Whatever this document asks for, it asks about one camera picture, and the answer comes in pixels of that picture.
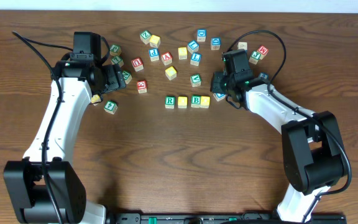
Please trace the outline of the blue T block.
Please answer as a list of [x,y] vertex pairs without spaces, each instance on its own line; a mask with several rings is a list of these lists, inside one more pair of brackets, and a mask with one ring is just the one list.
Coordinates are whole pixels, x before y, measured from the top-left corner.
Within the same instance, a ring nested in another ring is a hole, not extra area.
[[214,93],[213,96],[216,99],[216,101],[221,101],[226,97],[226,95],[222,93]]

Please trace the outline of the yellow O block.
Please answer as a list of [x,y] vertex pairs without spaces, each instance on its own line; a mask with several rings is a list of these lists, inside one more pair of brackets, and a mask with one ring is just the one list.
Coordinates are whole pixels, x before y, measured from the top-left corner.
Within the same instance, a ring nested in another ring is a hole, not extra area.
[[186,109],[188,106],[188,97],[187,96],[179,96],[177,102],[179,109]]
[[211,98],[209,96],[201,96],[200,99],[200,108],[208,109],[210,106]]

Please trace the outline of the green B block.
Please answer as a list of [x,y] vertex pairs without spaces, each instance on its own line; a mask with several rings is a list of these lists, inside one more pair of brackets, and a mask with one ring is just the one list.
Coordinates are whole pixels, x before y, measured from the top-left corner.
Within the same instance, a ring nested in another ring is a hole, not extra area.
[[191,107],[192,108],[200,108],[201,105],[201,96],[192,95],[191,96]]

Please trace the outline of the green R block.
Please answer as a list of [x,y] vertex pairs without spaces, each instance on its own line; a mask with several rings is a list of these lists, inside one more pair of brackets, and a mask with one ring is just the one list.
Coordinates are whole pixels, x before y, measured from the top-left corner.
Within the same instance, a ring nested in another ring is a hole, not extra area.
[[175,97],[174,96],[166,96],[165,97],[165,108],[166,109],[174,109],[175,108]]

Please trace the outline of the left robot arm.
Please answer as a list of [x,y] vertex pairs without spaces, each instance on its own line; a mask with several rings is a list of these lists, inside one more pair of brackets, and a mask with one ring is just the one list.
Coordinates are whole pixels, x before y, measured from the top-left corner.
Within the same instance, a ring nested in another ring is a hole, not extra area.
[[90,202],[73,168],[76,137],[92,97],[126,87],[118,65],[101,53],[106,39],[75,32],[73,47],[50,70],[51,94],[40,128],[19,161],[7,161],[4,182],[19,223],[114,223],[114,215]]

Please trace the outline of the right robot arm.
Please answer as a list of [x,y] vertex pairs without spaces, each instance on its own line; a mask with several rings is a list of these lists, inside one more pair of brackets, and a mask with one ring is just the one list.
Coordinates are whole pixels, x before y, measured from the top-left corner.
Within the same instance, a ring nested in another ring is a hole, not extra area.
[[283,222],[306,223],[324,195],[345,191],[352,178],[335,115],[315,113],[292,102],[266,78],[254,77],[243,49],[223,53],[211,92],[237,109],[262,117],[282,137],[283,166],[290,183],[276,213]]

